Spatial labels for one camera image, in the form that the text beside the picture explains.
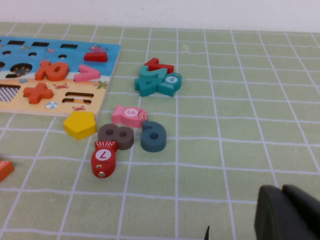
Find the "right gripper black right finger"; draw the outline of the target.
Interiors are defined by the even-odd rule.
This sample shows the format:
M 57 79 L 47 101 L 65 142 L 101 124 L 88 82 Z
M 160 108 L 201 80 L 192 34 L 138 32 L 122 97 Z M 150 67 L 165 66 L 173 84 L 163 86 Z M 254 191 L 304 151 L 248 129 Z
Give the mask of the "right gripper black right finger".
M 289 198 L 308 228 L 320 239 L 320 201 L 292 184 L 283 185 L 282 192 Z

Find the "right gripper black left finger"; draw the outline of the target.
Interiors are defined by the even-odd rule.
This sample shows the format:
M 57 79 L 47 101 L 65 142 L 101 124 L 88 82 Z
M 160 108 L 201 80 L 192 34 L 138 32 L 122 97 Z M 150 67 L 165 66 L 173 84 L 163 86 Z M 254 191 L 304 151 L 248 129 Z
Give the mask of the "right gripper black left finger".
M 254 229 L 258 240 L 318 240 L 282 188 L 271 185 L 259 189 Z

